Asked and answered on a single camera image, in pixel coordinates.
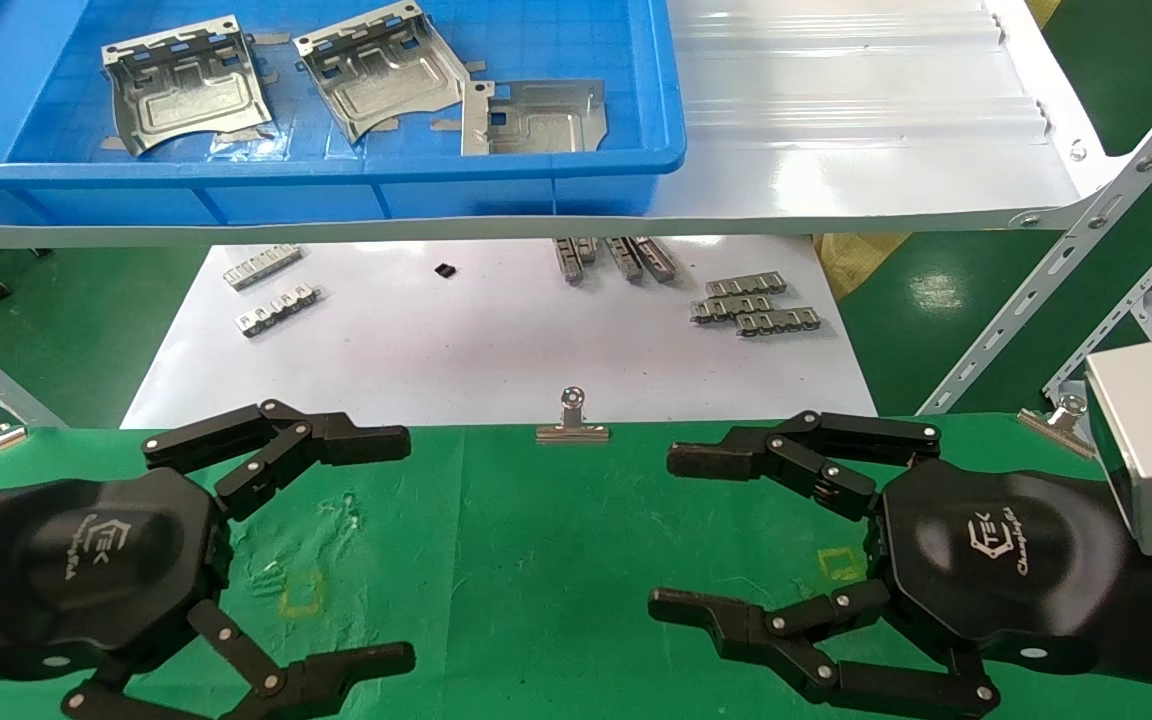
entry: workbench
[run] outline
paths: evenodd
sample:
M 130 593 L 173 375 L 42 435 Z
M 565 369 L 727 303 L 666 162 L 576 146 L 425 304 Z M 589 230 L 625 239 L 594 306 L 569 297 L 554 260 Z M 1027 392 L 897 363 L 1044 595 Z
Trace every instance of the workbench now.
M 946 458 L 969 469 L 1098 473 L 1009 415 L 934 423 Z M 719 660 L 702 630 L 646 614 L 655 585 L 774 607 L 863 577 L 863 525 L 770 480 L 666 473 L 670 442 L 713 442 L 729 426 L 613 425 L 611 445 L 570 447 L 536 446 L 530 425 L 414 429 L 409 460 L 312 469 L 234 528 L 221 607 L 279 664 L 415 644 L 414 673 L 355 688 L 342 714 L 355 719 L 859 717 L 810 706 L 768 670 Z M 0 488 L 136 477 L 146 435 L 37 430 L 1 452 Z M 865 471 L 886 480 L 899 470 Z M 882 623 L 824 647 L 933 667 Z M 1149 685 L 987 669 L 1005 697 L 991 720 L 1152 717 Z M 78 680 L 0 683 L 0 717 L 59 720 Z M 243 685 L 197 641 L 129 694 L 215 717 Z

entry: yellow marking on mat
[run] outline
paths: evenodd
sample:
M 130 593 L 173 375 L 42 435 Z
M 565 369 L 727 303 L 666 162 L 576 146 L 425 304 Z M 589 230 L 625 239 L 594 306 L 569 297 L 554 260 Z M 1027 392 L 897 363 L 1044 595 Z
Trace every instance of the yellow marking on mat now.
M 310 585 L 312 600 L 308 605 L 291 605 L 291 591 L 297 589 L 301 583 Z M 323 609 L 324 584 L 323 573 L 317 569 L 308 575 L 288 574 L 287 578 L 283 579 L 283 593 L 278 597 L 278 614 L 288 620 L 312 617 L 319 614 L 319 611 Z
M 817 560 L 820 561 L 820 571 L 826 578 L 854 583 L 865 577 L 865 566 L 861 562 L 859 553 L 852 547 L 818 550 Z

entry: stamped metal part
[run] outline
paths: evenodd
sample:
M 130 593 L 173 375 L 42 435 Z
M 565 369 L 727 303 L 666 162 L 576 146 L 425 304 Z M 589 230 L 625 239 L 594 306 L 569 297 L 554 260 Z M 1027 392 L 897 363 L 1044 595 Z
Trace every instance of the stamped metal part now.
M 296 51 L 349 142 L 387 118 L 465 97 L 470 73 L 417 3 L 394 3 L 296 38 Z
M 225 282 L 229 283 L 234 290 L 243 290 L 244 287 L 260 282 L 264 278 L 273 275 L 301 258 L 303 258 L 303 253 L 300 247 L 274 245 L 255 258 L 243 260 L 238 265 L 234 265 L 233 268 L 226 270 Z
M 576 252 L 576 241 L 570 237 L 554 238 L 554 253 L 558 256 L 558 268 L 570 285 L 579 285 L 585 279 L 585 268 L 581 264 L 579 252 Z
M 679 266 L 673 263 L 668 252 L 664 251 L 664 247 L 660 247 L 654 237 L 635 237 L 634 249 L 658 283 L 672 282 L 673 278 L 677 276 Z
M 710 297 L 736 297 L 741 295 L 753 295 L 756 291 L 768 291 L 772 295 L 786 291 L 790 287 L 781 276 L 781 273 L 759 273 L 756 275 L 741 275 L 740 278 L 726 278 L 721 281 L 705 283 L 705 291 Z
M 508 85 L 509 94 L 493 97 L 485 118 L 493 156 L 593 151 L 607 136 L 600 79 L 526 79 L 499 85 Z M 465 111 L 470 118 L 468 106 Z
M 101 54 L 114 126 L 132 156 L 189 132 L 234 132 L 271 120 L 234 15 L 114 41 Z
M 795 333 L 820 327 L 819 314 L 811 306 L 788 310 L 765 310 L 761 313 L 736 314 L 736 331 L 744 338 L 759 334 Z
M 563 389 L 559 397 L 563 404 L 562 423 L 558 425 L 540 425 L 536 429 L 536 442 L 539 445 L 589 445 L 605 444 L 612 439 L 611 430 L 604 425 L 586 425 L 585 392 L 579 387 Z
M 234 324 L 238 325 L 238 332 L 244 336 L 256 338 L 285 319 L 291 318 L 293 314 L 300 313 L 306 306 L 313 305 L 321 295 L 319 288 L 302 283 L 279 295 L 267 305 L 257 306 L 251 313 L 237 316 L 234 318 Z
M 710 297 L 691 304 L 691 323 L 719 323 L 733 320 L 736 314 L 767 313 L 773 310 L 772 298 L 765 295 L 742 297 Z
M 643 279 L 643 264 L 634 251 L 634 238 L 608 237 L 607 249 L 612 251 L 612 260 L 616 260 L 616 266 L 627 281 L 637 282 Z

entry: white table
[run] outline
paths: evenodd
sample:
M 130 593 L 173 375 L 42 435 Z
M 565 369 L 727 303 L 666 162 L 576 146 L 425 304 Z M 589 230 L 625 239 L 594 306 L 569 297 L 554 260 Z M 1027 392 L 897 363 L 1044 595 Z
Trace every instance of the white table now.
M 660 240 L 682 270 L 672 286 L 628 283 L 604 249 L 570 287 L 540 238 L 306 247 L 238 293 L 221 274 L 264 247 L 215 247 L 123 427 L 175 427 L 265 397 L 359 424 L 553 423 L 570 384 L 589 419 L 607 423 L 874 414 L 806 237 Z M 442 279 L 439 263 L 460 272 Z M 819 331 L 740 338 L 689 321 L 705 281 L 765 270 L 790 283 L 778 305 L 814 306 Z M 234 327 L 301 282 L 323 287 L 320 305 L 252 340 Z

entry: robotic hand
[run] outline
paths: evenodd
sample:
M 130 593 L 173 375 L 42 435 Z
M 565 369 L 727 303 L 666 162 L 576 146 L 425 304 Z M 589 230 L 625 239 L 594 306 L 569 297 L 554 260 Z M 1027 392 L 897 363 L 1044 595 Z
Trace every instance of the robotic hand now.
M 707 630 L 719 657 L 770 667 L 809 702 L 902 717 L 984 717 L 1000 692 L 982 660 L 1152 683 L 1152 555 L 1109 483 L 973 473 L 938 458 L 940 430 L 797 415 L 676 444 L 669 473 L 767 477 L 867 523 L 869 579 L 780 609 L 659 588 L 653 619 Z M 831 457 L 909 469 L 879 492 Z M 829 659 L 814 644 L 881 617 L 947 673 Z
M 343 414 L 305 415 L 274 400 L 147 439 L 147 473 L 0 491 L 0 679 L 96 668 L 61 702 L 74 720 L 200 720 L 124 697 L 205 639 L 251 685 L 230 720 L 334 715 L 362 680 L 411 670 L 407 643 L 310 655 L 279 667 L 218 607 L 228 585 L 229 521 L 245 520 L 314 464 L 411 454 L 407 429 L 356 429 Z M 184 473 L 248 461 L 215 484 Z

